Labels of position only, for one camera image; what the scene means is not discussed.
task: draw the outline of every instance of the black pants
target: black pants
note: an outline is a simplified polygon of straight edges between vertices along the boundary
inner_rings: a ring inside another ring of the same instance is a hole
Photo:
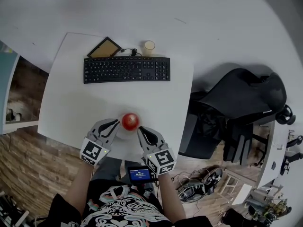
[[[233,209],[227,211],[222,222],[230,227],[265,227],[265,225],[260,222],[245,219]]]

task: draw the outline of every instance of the hand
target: hand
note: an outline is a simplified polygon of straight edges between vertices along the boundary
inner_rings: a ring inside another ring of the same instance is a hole
[[[111,144],[119,130],[118,119],[105,119],[95,123],[84,138],[80,158],[95,166],[111,151]]]
[[[138,128],[138,138],[146,165],[157,175],[172,171],[176,159],[163,136],[147,127]]]

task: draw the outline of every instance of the headphones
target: headphones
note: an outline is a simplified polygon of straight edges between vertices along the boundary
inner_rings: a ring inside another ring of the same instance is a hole
[[[292,109],[285,104],[284,109],[276,114],[276,121],[279,124],[293,124],[295,122],[295,115],[293,114]]]

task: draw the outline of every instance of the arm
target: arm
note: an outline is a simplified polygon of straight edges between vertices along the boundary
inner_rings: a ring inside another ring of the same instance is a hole
[[[83,214],[93,166],[83,162],[64,199]]]
[[[174,224],[185,219],[186,214],[168,173],[158,176],[164,215]]]

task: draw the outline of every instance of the chair backrest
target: chair backrest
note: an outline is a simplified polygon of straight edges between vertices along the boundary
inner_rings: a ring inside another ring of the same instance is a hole
[[[276,73],[260,79],[241,68],[231,70],[197,101],[215,108],[229,119],[236,119],[249,114],[281,111],[286,103],[286,91]]]

